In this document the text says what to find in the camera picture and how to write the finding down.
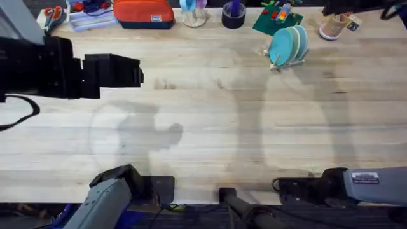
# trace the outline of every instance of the teal plate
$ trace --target teal plate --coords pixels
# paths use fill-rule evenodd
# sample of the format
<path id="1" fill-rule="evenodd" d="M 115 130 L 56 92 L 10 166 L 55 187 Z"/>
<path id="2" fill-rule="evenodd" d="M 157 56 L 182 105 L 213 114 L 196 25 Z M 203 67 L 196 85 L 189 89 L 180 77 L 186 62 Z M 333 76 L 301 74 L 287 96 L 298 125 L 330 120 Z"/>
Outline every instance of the teal plate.
<path id="1" fill-rule="evenodd" d="M 299 60 L 308 49 L 308 34 L 304 27 L 300 25 L 294 26 L 300 34 L 300 49 L 298 50 L 295 60 Z"/>
<path id="2" fill-rule="evenodd" d="M 287 28 L 279 29 L 274 34 L 272 45 L 270 45 L 270 60 L 276 66 L 281 66 L 289 60 L 292 50 L 293 36 L 290 31 Z"/>

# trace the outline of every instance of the scissors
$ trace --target scissors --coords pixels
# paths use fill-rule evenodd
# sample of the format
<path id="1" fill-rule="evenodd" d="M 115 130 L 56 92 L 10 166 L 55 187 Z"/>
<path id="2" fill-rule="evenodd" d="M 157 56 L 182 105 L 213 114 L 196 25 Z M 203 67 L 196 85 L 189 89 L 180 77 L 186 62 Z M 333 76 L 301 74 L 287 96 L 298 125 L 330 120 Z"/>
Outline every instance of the scissors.
<path id="1" fill-rule="evenodd" d="M 45 26 L 44 31 L 49 34 L 51 31 L 56 28 L 56 26 L 62 24 L 66 19 L 66 13 L 62 7 L 57 6 L 53 8 L 45 8 Z"/>

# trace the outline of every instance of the wooden table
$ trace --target wooden table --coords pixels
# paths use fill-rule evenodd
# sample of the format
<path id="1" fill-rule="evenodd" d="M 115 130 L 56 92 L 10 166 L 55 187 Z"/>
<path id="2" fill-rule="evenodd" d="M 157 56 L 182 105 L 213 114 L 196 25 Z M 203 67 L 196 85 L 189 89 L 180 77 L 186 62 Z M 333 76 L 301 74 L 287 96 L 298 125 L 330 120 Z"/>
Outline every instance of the wooden table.
<path id="1" fill-rule="evenodd" d="M 296 8 L 310 38 L 306 64 L 268 70 L 270 36 L 236 30 L 209 9 L 199 29 L 112 25 L 55 35 L 74 53 L 141 59 L 143 88 L 103 89 L 101 100 L 34 97 L 41 114 L 0 132 L 0 202 L 82 202 L 99 173 L 131 163 L 142 175 L 176 178 L 175 202 L 216 203 L 238 188 L 252 203 L 278 204 L 276 177 L 318 176 L 326 168 L 407 165 L 407 32 L 400 19 L 361 13 L 360 30 L 338 41 L 317 34 L 320 8 Z M 30 113 L 0 105 L 1 123 Z"/>

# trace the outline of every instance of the orange pencil case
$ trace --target orange pencil case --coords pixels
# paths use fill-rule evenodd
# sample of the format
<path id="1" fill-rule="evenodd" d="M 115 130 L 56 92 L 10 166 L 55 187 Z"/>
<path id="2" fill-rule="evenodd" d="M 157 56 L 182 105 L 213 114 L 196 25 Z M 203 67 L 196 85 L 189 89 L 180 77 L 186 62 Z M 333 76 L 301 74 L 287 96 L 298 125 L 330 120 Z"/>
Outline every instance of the orange pencil case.
<path id="1" fill-rule="evenodd" d="M 113 11 L 125 29 L 169 29 L 175 23 L 166 0 L 115 0 Z"/>

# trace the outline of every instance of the dish rack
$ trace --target dish rack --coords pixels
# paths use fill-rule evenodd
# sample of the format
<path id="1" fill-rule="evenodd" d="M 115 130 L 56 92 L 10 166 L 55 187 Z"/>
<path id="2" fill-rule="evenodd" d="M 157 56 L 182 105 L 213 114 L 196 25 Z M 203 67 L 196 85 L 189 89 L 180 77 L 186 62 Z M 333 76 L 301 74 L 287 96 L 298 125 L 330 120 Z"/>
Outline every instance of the dish rack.
<path id="1" fill-rule="evenodd" d="M 268 47 L 266 50 L 263 50 L 263 55 L 264 56 L 269 56 L 270 55 L 270 47 Z M 300 65 L 300 64 L 304 64 L 305 63 L 305 60 L 304 60 L 304 58 L 305 58 L 305 56 L 307 55 L 307 53 L 308 53 L 308 51 L 309 51 L 310 49 L 309 48 L 307 48 L 307 50 L 304 52 L 304 54 L 298 59 L 298 60 L 292 60 L 292 61 L 290 61 L 290 62 L 288 62 L 288 63 L 285 63 L 285 64 L 283 64 L 283 65 L 281 65 L 281 66 L 276 66 L 271 60 L 270 60 L 270 62 L 271 62 L 271 64 L 270 64 L 270 70 L 272 71 L 272 70 L 281 70 L 281 69 L 285 69 L 285 68 L 287 68 L 287 67 L 291 67 L 291 66 L 296 66 L 296 65 Z M 275 62 L 277 63 L 277 61 L 279 60 L 279 57 L 280 57 L 280 55 L 277 55 L 277 58 L 275 59 Z"/>

